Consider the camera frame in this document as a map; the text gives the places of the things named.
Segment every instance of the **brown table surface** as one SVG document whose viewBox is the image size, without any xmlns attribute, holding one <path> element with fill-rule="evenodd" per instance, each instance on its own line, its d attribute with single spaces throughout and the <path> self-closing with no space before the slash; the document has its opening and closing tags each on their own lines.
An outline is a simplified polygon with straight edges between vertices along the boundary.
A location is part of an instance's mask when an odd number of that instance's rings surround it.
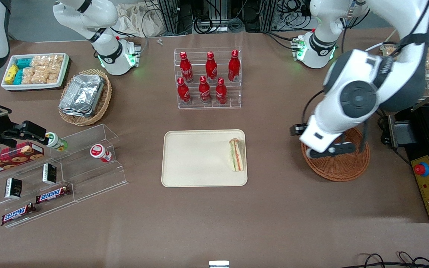
<svg viewBox="0 0 429 268">
<path fill-rule="evenodd" d="M 346 51 L 366 49 L 390 32 L 350 30 Z M 369 124 L 371 162 L 351 182 L 320 178 L 304 161 L 298 138 L 289 136 L 328 67 L 306 68 L 262 34 L 162 39 L 163 46 L 150 39 L 139 68 L 110 76 L 114 93 L 99 122 L 119 135 L 117 159 L 130 183 L 21 227 L 0 227 L 1 268 L 185 268 L 217 259 L 234 268 L 336 268 L 363 263 L 364 253 L 386 261 L 398 261 L 395 251 L 429 258 L 429 223 L 414 176 L 380 143 L 376 115 Z M 174 48 L 234 45 L 243 49 L 243 107 L 179 111 Z M 101 68 L 87 41 L 12 42 L 12 54 L 48 52 L 70 55 L 70 76 Z M 61 119 L 60 95 L 0 88 L 0 104 L 13 110 L 14 122 L 31 120 L 60 136 L 85 129 Z M 236 128 L 247 139 L 246 185 L 162 186 L 166 132 Z"/>
</svg>

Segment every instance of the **wicker basket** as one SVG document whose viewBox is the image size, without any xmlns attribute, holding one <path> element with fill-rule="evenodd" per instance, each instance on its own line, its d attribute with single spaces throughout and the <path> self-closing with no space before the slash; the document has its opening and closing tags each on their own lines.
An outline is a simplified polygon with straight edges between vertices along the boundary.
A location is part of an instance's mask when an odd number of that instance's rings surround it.
<svg viewBox="0 0 429 268">
<path fill-rule="evenodd" d="M 86 125 L 94 124 L 95 122 L 99 121 L 102 118 L 102 116 L 105 114 L 105 112 L 107 111 L 107 107 L 109 107 L 110 98 L 112 97 L 112 85 L 110 85 L 110 81 L 109 81 L 109 78 L 107 77 L 107 75 L 102 71 L 90 69 L 90 70 L 82 71 L 79 74 L 88 74 L 88 75 L 95 75 L 96 74 L 96 75 L 99 75 L 100 77 L 104 78 L 104 80 L 105 80 L 104 88 L 102 89 L 103 91 L 102 91 L 102 94 L 100 96 L 99 103 L 97 103 L 97 107 L 95 108 L 95 114 L 93 116 L 91 116 L 91 117 L 75 117 L 73 115 L 64 114 L 61 110 L 59 110 L 59 114 L 61 114 L 61 117 L 64 119 L 65 122 L 83 127 Z M 67 91 L 67 88 L 69 87 L 69 84 L 70 84 L 70 82 L 72 82 L 74 77 L 75 76 L 73 76 L 73 78 L 71 78 L 70 81 L 64 87 L 64 91 L 62 93 L 61 100 L 63 99 L 63 97 Z"/>
<path fill-rule="evenodd" d="M 362 142 L 362 133 L 351 128 L 345 133 L 345 141 L 355 144 L 356 150 L 352 154 L 341 154 L 334 157 L 308 158 L 305 151 L 308 147 L 301 143 L 302 154 L 308 165 L 320 176 L 336 182 L 351 181 L 362 175 L 370 161 L 370 148 L 365 142 L 364 150 L 359 151 Z"/>
</svg>

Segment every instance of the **beige tray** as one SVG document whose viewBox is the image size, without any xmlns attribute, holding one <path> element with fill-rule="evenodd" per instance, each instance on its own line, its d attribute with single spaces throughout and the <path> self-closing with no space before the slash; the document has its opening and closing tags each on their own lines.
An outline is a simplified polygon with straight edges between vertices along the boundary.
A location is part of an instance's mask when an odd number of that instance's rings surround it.
<svg viewBox="0 0 429 268">
<path fill-rule="evenodd" d="M 244 170 L 229 163 L 229 141 L 243 140 Z M 165 187 L 243 186 L 247 182 L 245 134 L 240 129 L 170 131 L 163 145 L 162 184 Z"/>
</svg>

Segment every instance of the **black box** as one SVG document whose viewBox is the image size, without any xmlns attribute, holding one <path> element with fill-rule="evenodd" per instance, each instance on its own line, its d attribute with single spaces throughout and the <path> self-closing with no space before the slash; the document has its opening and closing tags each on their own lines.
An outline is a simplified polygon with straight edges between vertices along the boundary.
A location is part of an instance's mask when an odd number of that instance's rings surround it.
<svg viewBox="0 0 429 268">
<path fill-rule="evenodd" d="M 5 198 L 21 198 L 22 180 L 9 178 L 6 180 L 6 191 L 4 192 Z"/>
<path fill-rule="evenodd" d="M 47 184 L 55 184 L 57 182 L 57 167 L 50 163 L 44 164 L 42 171 L 42 182 Z"/>
</svg>

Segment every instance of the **red bottle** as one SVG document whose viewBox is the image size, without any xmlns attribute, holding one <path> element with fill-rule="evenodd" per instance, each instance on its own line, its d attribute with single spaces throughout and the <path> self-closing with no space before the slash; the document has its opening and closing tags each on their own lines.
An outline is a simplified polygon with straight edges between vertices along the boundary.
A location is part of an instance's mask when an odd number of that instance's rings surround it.
<svg viewBox="0 0 429 268">
<path fill-rule="evenodd" d="M 206 76 L 208 76 L 208 83 L 216 83 L 216 78 L 218 77 L 218 65 L 216 64 L 213 51 L 208 51 L 206 53 Z"/>
<path fill-rule="evenodd" d="M 225 80 L 223 78 L 218 78 L 218 85 L 216 86 L 216 99 L 218 100 L 219 105 L 225 105 L 228 101 L 227 99 L 227 89 L 225 86 Z"/>
<path fill-rule="evenodd" d="M 239 70 L 241 68 L 241 63 L 238 59 L 239 51 L 234 49 L 231 51 L 231 60 L 229 60 L 228 63 L 228 79 L 231 82 L 238 82 L 239 81 Z"/>
<path fill-rule="evenodd" d="M 191 67 L 191 62 L 188 60 L 186 56 L 186 52 L 180 52 L 180 69 L 182 71 L 182 76 L 186 83 L 193 82 L 193 68 Z"/>
<path fill-rule="evenodd" d="M 205 105 L 210 104 L 210 85 L 206 83 L 206 76 L 204 75 L 200 77 L 200 86 L 198 87 L 198 90 L 200 91 L 201 102 Z"/>
<path fill-rule="evenodd" d="M 182 105 L 189 105 L 191 103 L 190 93 L 188 92 L 188 86 L 185 85 L 183 78 L 178 78 L 178 95 Z"/>
</svg>

